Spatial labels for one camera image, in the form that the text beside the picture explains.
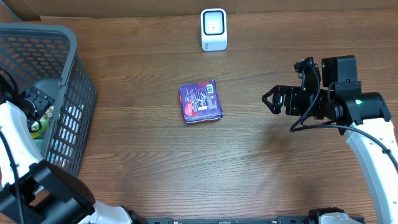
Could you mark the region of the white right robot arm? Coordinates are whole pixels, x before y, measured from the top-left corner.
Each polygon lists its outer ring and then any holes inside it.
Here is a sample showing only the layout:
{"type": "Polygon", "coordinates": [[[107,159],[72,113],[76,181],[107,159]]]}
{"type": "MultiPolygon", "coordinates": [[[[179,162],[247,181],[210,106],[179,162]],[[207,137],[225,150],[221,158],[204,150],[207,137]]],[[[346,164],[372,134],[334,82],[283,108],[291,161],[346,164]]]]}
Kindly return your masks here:
{"type": "Polygon", "coordinates": [[[337,129],[354,152],[378,223],[397,223],[397,139],[392,115],[378,92],[362,91],[353,55],[294,63],[300,86],[276,85],[262,96],[273,114],[298,116],[291,132],[337,129]]]}

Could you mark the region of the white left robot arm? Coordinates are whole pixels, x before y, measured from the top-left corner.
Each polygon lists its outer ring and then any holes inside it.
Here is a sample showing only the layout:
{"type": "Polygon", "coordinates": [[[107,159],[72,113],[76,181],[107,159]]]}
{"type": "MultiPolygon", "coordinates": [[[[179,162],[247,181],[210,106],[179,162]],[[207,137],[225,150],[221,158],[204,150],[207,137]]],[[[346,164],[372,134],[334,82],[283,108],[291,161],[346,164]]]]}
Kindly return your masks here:
{"type": "Polygon", "coordinates": [[[96,201],[78,178],[42,159],[27,129],[32,111],[17,88],[1,88],[1,213],[16,223],[173,223],[96,201]]]}

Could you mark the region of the purple sanitary pad pack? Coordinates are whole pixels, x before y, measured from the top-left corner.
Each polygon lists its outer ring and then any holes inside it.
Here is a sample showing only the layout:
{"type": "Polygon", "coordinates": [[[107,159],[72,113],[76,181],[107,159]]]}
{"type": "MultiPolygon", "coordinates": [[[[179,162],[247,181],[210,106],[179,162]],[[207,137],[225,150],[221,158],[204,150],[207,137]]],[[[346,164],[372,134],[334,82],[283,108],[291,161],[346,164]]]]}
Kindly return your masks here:
{"type": "Polygon", "coordinates": [[[182,115],[187,124],[219,120],[224,113],[216,90],[216,80],[180,85],[182,115]]]}

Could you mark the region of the green yellow snack pouch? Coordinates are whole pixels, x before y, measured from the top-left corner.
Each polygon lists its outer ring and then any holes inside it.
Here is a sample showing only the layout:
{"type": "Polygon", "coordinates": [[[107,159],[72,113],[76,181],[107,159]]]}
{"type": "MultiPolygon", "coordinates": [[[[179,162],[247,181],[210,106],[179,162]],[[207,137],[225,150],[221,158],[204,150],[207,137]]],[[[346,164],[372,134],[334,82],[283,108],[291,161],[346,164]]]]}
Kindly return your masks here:
{"type": "Polygon", "coordinates": [[[39,119],[39,123],[37,121],[33,122],[31,125],[31,130],[33,133],[30,134],[33,139],[44,137],[46,130],[49,128],[50,118],[53,116],[53,109],[54,106],[50,106],[44,115],[39,119]]]}

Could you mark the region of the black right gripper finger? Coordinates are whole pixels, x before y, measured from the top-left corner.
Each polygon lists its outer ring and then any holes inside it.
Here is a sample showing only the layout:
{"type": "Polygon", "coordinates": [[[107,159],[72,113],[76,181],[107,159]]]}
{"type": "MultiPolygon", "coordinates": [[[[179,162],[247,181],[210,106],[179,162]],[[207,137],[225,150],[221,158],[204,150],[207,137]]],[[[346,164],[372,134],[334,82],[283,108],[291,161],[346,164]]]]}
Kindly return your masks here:
{"type": "Polygon", "coordinates": [[[275,100],[269,101],[267,99],[267,96],[263,96],[262,102],[269,108],[271,113],[280,114],[280,106],[278,104],[278,101],[275,101],[275,100]]]}
{"type": "Polygon", "coordinates": [[[267,100],[268,97],[271,97],[271,96],[272,97],[277,96],[279,94],[279,88],[280,88],[279,85],[276,85],[273,88],[271,88],[267,93],[265,93],[262,96],[262,100],[267,100]]]}

